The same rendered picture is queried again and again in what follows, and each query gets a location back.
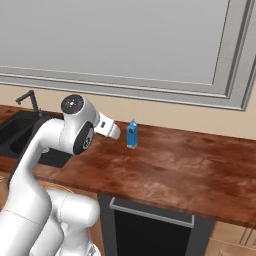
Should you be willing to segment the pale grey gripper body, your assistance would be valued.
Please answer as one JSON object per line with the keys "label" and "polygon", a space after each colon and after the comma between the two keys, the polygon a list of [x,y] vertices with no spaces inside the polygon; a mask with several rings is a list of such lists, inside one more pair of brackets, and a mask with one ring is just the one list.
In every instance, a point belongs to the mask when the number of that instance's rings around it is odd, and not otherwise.
{"label": "pale grey gripper body", "polygon": [[118,140],[121,134],[121,130],[117,124],[113,124],[112,128],[108,133],[108,137]]}

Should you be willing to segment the blue milk carton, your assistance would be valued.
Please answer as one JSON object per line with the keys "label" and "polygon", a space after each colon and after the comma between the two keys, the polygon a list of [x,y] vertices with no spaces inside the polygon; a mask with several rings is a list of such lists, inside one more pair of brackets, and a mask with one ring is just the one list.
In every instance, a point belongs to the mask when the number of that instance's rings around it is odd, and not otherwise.
{"label": "blue milk carton", "polygon": [[132,120],[126,127],[126,146],[134,149],[138,144],[138,125]]}

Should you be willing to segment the black sink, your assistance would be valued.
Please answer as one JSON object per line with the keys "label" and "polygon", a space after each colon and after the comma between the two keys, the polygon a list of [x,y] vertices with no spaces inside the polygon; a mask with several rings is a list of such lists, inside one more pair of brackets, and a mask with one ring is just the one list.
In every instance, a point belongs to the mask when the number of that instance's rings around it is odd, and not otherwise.
{"label": "black sink", "polygon": [[[0,123],[0,156],[18,159],[39,119],[36,112],[20,110]],[[70,158],[70,154],[49,149],[41,155],[39,163],[62,168]]]}

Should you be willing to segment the black tap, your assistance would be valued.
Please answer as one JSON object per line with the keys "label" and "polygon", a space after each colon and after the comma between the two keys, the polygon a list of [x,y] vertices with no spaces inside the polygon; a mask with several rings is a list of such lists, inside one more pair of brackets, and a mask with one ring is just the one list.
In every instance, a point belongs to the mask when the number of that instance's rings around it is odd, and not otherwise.
{"label": "black tap", "polygon": [[21,104],[21,102],[23,100],[25,100],[26,98],[29,98],[31,100],[31,103],[32,103],[32,107],[33,107],[33,110],[34,112],[39,116],[39,117],[42,117],[43,116],[43,112],[41,111],[41,109],[38,107],[38,104],[37,104],[37,100],[36,100],[36,97],[35,97],[35,93],[33,90],[29,90],[27,93],[23,94],[22,96],[18,97],[16,99],[16,103],[18,105]]}

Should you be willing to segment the black dishwasher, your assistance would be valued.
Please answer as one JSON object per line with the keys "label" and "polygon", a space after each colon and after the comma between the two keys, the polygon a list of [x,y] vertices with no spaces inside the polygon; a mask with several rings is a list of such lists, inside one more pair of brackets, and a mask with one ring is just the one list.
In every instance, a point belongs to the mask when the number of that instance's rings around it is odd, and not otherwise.
{"label": "black dishwasher", "polygon": [[129,214],[98,195],[105,256],[204,256],[215,221],[195,216],[194,228]]}

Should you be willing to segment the wooden drawer front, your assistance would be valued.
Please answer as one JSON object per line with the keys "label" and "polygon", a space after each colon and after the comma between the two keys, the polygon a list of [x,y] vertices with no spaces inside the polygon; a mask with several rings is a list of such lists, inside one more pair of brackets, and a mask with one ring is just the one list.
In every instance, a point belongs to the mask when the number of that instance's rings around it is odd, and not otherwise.
{"label": "wooden drawer front", "polygon": [[256,228],[248,228],[218,221],[211,237],[237,245],[256,248]]}

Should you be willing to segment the grey wall cupboard door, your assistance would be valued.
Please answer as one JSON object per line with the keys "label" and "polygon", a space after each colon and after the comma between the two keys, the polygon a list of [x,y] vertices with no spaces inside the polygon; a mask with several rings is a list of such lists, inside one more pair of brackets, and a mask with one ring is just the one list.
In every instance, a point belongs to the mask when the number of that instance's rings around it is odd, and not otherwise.
{"label": "grey wall cupboard door", "polygon": [[250,100],[250,97],[251,97],[251,93],[253,91],[255,79],[256,79],[256,55],[254,56],[253,65],[252,65],[251,72],[250,72],[250,75],[249,75],[249,79],[248,79],[248,82],[247,82],[245,94],[244,94],[244,97],[243,97],[243,100],[242,100],[242,104],[241,104],[242,111],[246,111],[246,109],[248,107],[249,100]]}
{"label": "grey wall cupboard door", "polygon": [[256,0],[0,0],[0,83],[244,110]]}

